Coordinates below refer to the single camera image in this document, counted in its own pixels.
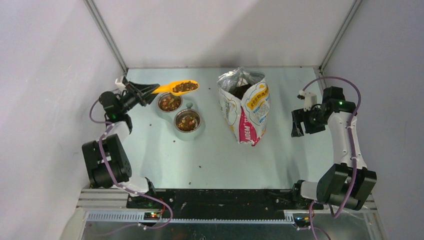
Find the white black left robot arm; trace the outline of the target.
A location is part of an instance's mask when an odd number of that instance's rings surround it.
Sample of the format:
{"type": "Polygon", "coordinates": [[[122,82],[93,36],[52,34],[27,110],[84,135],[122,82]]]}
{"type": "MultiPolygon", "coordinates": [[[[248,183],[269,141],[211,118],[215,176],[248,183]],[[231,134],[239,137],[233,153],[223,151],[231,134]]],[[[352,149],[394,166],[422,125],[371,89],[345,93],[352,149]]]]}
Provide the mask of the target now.
{"type": "Polygon", "coordinates": [[[141,183],[131,182],[132,167],[124,150],[123,141],[132,133],[133,124],[128,112],[135,106],[146,107],[156,98],[159,84],[138,84],[123,79],[119,88],[103,92],[95,101],[104,110],[105,130],[98,140],[82,145],[83,158],[94,189],[118,188],[138,201],[145,208],[153,208],[158,194],[151,190],[152,183],[145,178],[141,183]]]}

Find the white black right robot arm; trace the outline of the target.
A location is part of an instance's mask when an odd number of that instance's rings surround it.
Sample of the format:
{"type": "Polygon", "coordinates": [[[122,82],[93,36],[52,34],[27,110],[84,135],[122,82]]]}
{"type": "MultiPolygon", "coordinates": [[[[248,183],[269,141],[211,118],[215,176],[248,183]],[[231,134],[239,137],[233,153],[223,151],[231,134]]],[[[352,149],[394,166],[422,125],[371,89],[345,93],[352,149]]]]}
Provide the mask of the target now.
{"type": "Polygon", "coordinates": [[[314,93],[300,90],[303,108],[293,110],[291,137],[316,134],[329,129],[333,147],[333,165],[317,181],[298,180],[292,188],[291,204],[304,209],[312,201],[323,205],[360,210],[377,182],[377,174],[368,169],[357,136],[357,105],[347,101],[341,87],[328,87],[322,102],[314,93]]]}

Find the orange plastic scoop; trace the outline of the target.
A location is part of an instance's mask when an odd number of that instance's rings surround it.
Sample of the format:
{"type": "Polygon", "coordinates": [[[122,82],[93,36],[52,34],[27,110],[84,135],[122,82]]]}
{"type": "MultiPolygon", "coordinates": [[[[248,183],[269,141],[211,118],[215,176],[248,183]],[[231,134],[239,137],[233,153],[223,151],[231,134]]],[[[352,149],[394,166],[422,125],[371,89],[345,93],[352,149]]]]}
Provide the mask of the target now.
{"type": "Polygon", "coordinates": [[[170,93],[174,96],[182,96],[199,89],[199,84],[195,80],[187,79],[173,81],[167,85],[161,85],[155,89],[153,94],[170,93]]]}

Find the white yellow pet food bag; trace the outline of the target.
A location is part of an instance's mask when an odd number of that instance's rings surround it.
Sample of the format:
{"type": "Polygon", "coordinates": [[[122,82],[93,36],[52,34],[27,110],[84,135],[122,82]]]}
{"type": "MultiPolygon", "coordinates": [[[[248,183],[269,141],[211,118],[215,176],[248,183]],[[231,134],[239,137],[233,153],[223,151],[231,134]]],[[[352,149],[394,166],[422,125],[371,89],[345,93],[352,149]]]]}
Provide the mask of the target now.
{"type": "Polygon", "coordinates": [[[266,75],[239,67],[219,76],[217,88],[222,115],[236,141],[255,146],[266,132],[270,113],[266,75]]]}

